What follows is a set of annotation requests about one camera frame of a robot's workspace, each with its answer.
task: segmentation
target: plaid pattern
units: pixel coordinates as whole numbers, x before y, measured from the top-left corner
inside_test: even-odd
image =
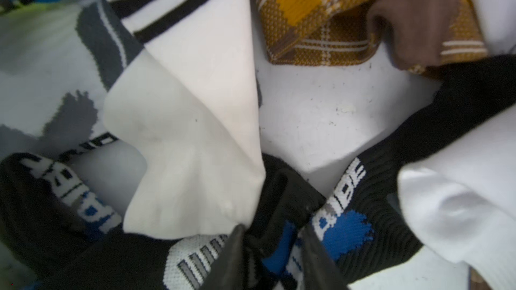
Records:
[[[256,0],[273,64],[355,65],[374,55],[384,24],[372,27],[367,12],[374,0]],[[459,9],[443,42],[441,63],[473,61],[487,55],[470,0]],[[426,65],[409,68],[422,73]]]

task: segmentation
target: blue pattern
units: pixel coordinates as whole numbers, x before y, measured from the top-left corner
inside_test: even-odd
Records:
[[[296,233],[296,226],[292,222],[286,221],[283,226],[283,234],[278,243],[278,248],[276,248],[276,251],[274,251],[271,256],[261,260],[261,263],[273,274],[281,274],[285,268],[292,246],[292,240]]]
[[[337,261],[341,255],[351,250],[360,248],[365,242],[372,241],[374,230],[366,219],[364,214],[351,210],[339,216],[335,225],[326,231],[322,245],[333,261]]]

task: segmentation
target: ribbed fabric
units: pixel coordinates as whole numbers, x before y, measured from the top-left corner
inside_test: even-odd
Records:
[[[249,0],[108,1],[147,54],[105,103],[104,124],[148,165],[124,230],[171,240],[249,226],[265,177]]]
[[[349,208],[367,216],[374,240],[337,262],[347,283],[408,260],[420,248],[387,201],[402,165],[426,158],[516,102],[516,56],[440,68],[445,79],[434,102],[391,136],[358,156],[365,171]]]
[[[310,290],[347,289],[341,274],[317,235],[311,228],[303,229],[303,259],[305,288]]]
[[[255,219],[243,237],[244,251],[238,248],[240,240],[236,238],[242,227],[236,227],[203,288],[234,283],[234,289],[272,289],[287,264],[299,228],[324,203],[324,196],[289,165],[267,154],[262,157],[266,179]]]
[[[500,219],[504,225],[494,226],[485,231],[478,240],[478,247],[473,249],[464,260],[482,274],[493,290],[513,290],[516,279],[516,228],[514,220]]]
[[[434,102],[350,164],[311,221],[346,283],[403,263],[421,247],[397,204],[398,171],[516,102],[515,65],[516,56],[505,55],[441,67],[445,80]],[[287,290],[302,282],[297,244],[282,275]]]
[[[355,65],[376,52],[387,25],[392,61],[426,66],[487,55],[470,0],[255,0],[273,64]]]
[[[121,222],[64,164],[31,153],[0,163],[0,239],[39,278],[66,267]]]

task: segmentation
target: sock pile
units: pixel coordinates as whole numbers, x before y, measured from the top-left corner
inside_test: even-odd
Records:
[[[516,102],[516,56],[446,65],[431,105],[408,118],[347,168],[313,229],[346,284],[407,261],[421,243],[406,226],[397,202],[400,168],[430,156]],[[299,288],[302,237],[292,248],[278,288]]]

